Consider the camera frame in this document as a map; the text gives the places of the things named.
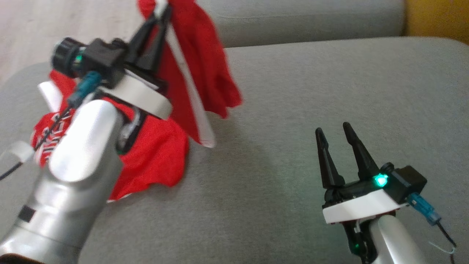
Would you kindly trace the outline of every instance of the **gray fabric upholstery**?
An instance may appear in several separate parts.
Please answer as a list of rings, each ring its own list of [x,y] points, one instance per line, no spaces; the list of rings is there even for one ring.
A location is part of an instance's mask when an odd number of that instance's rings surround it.
[[[346,181],[357,179],[341,125],[349,121],[378,164],[414,166],[423,195],[469,259],[469,47],[446,39],[346,40],[227,49],[244,104],[211,115],[218,145],[191,144],[185,178],[106,206],[81,263],[360,263],[340,225],[326,225],[314,130],[321,126]],[[38,64],[0,91],[0,146],[27,140],[45,104]],[[0,234],[36,177],[0,183]],[[428,262],[449,244],[410,208],[398,218]]]
[[[226,47],[400,36],[404,0],[197,0]]]

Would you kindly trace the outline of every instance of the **white trim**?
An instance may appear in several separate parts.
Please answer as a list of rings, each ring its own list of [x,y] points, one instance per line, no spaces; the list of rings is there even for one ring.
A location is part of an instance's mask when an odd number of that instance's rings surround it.
[[[166,7],[168,6],[168,0],[157,0],[157,5],[155,7],[155,17],[160,19],[161,16],[163,15],[164,11],[166,10]]]
[[[107,200],[106,203],[111,203],[111,202],[115,202],[115,201],[118,201],[118,200],[122,200],[122,199],[124,199],[124,198],[129,197],[129,196],[132,195],[132,194],[134,194],[134,193],[126,194],[126,195],[124,195],[123,197],[121,197],[121,198],[119,198],[119,199],[117,199],[117,200]]]
[[[53,113],[58,112],[63,99],[60,89],[52,81],[40,83],[38,88],[42,97],[44,97],[49,110]]]
[[[24,141],[16,141],[13,142],[8,149],[0,155],[0,160],[5,155],[5,153],[11,153],[18,157],[18,159],[25,163],[29,161],[34,156],[34,149],[31,147],[30,144]]]
[[[179,70],[184,77],[189,94],[190,104],[192,106],[194,118],[197,123],[200,142],[204,147],[213,148],[216,145],[215,134],[213,133],[212,127],[210,126],[207,114],[205,113],[205,109],[202,104],[202,100],[200,99],[199,93],[194,83],[194,79],[192,78],[189,66],[187,65],[181,46],[179,45],[176,32],[174,31],[174,28],[171,24],[168,25],[168,29],[166,31],[166,41],[168,42],[168,45],[178,64]]]
[[[387,213],[406,205],[407,203],[397,204],[383,189],[380,189],[367,195],[324,208],[323,215],[325,222],[331,224]]]
[[[136,106],[158,118],[167,120],[173,111],[171,102],[165,96],[155,91],[155,85],[149,87],[148,82],[135,78],[126,71],[126,75],[112,89],[100,86],[99,89]]]

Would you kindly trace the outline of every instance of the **white stripe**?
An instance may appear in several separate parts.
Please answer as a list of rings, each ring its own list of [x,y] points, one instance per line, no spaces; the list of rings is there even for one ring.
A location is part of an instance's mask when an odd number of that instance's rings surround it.
[[[123,197],[121,197],[121,198],[118,199],[118,200],[122,200],[122,199],[124,199],[124,198],[126,198],[126,197],[129,197],[131,194],[126,194],[126,195],[124,195]],[[115,201],[117,201],[117,200],[107,200],[106,203],[115,202]]]
[[[164,11],[166,10],[166,7],[168,6],[168,0],[158,0],[155,2],[157,2],[158,4],[156,5],[154,14],[155,14],[155,17],[159,19],[161,18]]]
[[[212,127],[210,126],[207,114],[205,113],[204,106],[202,105],[202,101],[194,83],[194,79],[192,78],[186,59],[182,53],[181,46],[177,40],[176,32],[174,31],[174,28],[171,24],[168,25],[166,41],[168,42],[168,45],[173,52],[173,56],[178,64],[182,76],[184,76],[190,104],[192,106],[194,118],[197,123],[200,142],[204,147],[213,148],[216,144],[215,134],[213,133]]]
[[[62,104],[63,95],[54,82],[48,81],[38,85],[42,97],[46,101],[51,112],[58,112]]]

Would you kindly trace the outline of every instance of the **red cloth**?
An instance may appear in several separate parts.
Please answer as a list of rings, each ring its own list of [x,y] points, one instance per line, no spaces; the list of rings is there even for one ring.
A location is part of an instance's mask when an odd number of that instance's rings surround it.
[[[170,0],[169,3],[173,7],[172,25],[204,108],[226,118],[226,107],[238,106],[242,100],[228,72],[223,47],[214,26],[208,15],[193,0]],[[138,5],[142,14],[148,17],[155,2],[139,0]],[[187,87],[167,44],[161,65],[163,67],[160,67],[158,77],[168,82],[168,97],[174,108],[171,118],[168,121],[151,116],[147,118],[131,151],[121,156],[124,168],[110,200],[145,190],[152,183],[174,186],[182,178],[185,156],[189,151],[186,133],[200,143]],[[75,82],[56,71],[51,72],[50,78],[64,95],[61,106],[63,110],[66,107],[66,98],[73,92]],[[108,101],[128,117],[133,116],[131,108]],[[33,146],[57,117],[58,113],[49,113],[39,121],[31,139]],[[70,116],[63,118],[61,129],[54,130],[45,147],[38,151],[39,163],[42,166],[70,125],[71,119]]]
[[[60,108],[62,111],[67,106],[66,98],[73,92],[75,81],[54,70],[50,74],[50,79],[64,95]],[[119,108],[128,118],[133,117],[133,110],[130,107],[110,99],[105,100]],[[42,117],[34,127],[32,146],[36,146],[43,138],[59,114],[49,113]],[[60,138],[70,126],[73,114],[74,111],[60,121],[49,139],[37,151],[36,159],[41,166],[45,165]],[[153,183],[174,186],[184,174],[185,157],[188,151],[189,141],[186,133],[174,120],[164,121],[152,116],[147,117],[132,149],[126,155],[121,155],[124,168],[109,199],[118,200],[127,194],[143,191]]]
[[[228,71],[223,46],[213,23],[194,0],[168,2],[173,8],[171,22],[174,31],[204,108],[226,118],[227,107],[240,105],[242,99]],[[142,15],[148,17],[155,8],[155,0],[138,0],[138,7]],[[184,78],[167,45],[161,65],[164,67],[160,67],[158,76],[168,81],[168,98],[174,107],[171,117],[200,143]]]

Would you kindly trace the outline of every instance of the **wooden floor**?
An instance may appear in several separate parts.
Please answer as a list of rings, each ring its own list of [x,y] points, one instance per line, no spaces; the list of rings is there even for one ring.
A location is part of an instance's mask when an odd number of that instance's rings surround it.
[[[64,37],[128,40],[142,21],[135,0],[0,0],[0,89]]]

